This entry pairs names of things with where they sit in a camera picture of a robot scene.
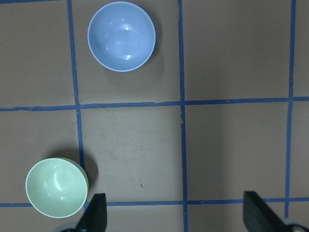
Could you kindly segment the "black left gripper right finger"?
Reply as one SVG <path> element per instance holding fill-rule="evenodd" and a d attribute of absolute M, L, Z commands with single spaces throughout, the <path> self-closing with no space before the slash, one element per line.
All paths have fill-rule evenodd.
<path fill-rule="evenodd" d="M 243 195 L 243 222 L 249 232 L 291 232 L 255 191 Z"/>

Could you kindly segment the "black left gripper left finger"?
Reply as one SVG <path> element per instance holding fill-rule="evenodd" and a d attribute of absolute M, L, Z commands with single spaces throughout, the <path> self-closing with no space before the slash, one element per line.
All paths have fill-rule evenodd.
<path fill-rule="evenodd" d="M 106 195 L 105 193 L 97 193 L 94 194 L 75 229 L 77 232 L 104 232 L 106 228 Z"/>

